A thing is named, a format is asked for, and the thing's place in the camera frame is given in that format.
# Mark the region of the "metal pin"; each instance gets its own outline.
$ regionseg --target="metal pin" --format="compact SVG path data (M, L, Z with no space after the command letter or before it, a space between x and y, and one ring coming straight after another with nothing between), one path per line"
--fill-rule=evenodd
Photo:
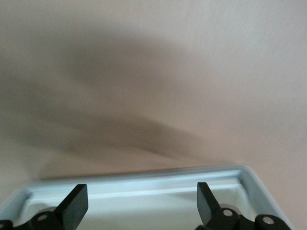
M274 224L274 220L271 217L264 217L262 220L266 224Z
M223 214L227 217L231 217L233 215L232 211L230 211L229 209L225 209L223 211Z

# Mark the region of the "white plastic container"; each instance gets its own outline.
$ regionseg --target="white plastic container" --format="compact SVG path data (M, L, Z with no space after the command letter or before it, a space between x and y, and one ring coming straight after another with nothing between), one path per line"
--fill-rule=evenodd
M219 203L283 219L294 230L255 173L241 165L42 181L25 186L0 209L14 226L41 209L57 206L76 184L87 184L89 209L78 230L194 230L202 224L197 182L207 182Z

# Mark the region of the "tray rim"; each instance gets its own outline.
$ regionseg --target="tray rim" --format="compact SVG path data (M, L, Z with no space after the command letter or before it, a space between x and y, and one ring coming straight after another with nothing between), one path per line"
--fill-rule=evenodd
M171 170L158 170L150 172L133 172L125 174L107 174L100 176L85 176L85 177L72 177L72 178L60 178L60 179L47 179L42 181L30 182L21 185L19 188L15 189L0 205L0 219L9 219L10 217L18 216L21 211L22 206L26 200L31 196L33 191L42 188L50 187L55 185L71 185L71 184L81 184L81 183L97 183L103 181L128 181L128 180L139 180L148 178L167 178L172 176L184 176L193 174L210 174L210 173L220 173L223 175L228 174L226 177L237 177L239 182L242 184L246 190L249 198L250 193L261 193L266 199L265 202L271 207L271 213L283 219L287 225L294 230L294 227L285 213L281 210L273 196L270 194L268 189L265 187L264 183L260 180L257 174L248 166L243 164L233 164L233 165L218 165L218 166L205 166L205 167L195 167L195 168L180 168Z

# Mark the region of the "white tray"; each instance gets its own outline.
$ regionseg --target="white tray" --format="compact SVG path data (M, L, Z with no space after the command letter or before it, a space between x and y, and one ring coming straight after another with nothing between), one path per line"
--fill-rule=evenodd
M0 209L14 226L57 206L76 184L87 184L89 209L78 230L194 230L202 224L197 182L207 182L219 203L283 219L294 230L255 173L241 165L37 182L16 192Z

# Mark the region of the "light gray tray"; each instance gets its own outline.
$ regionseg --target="light gray tray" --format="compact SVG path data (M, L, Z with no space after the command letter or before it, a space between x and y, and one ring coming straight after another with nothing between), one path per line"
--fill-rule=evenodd
M294 230L257 175L242 165L37 182L13 194L0 219L22 224L57 206L76 184L87 184L89 209L78 230L193 230L201 224L197 182L207 182L219 203L236 206L252 221L275 215Z

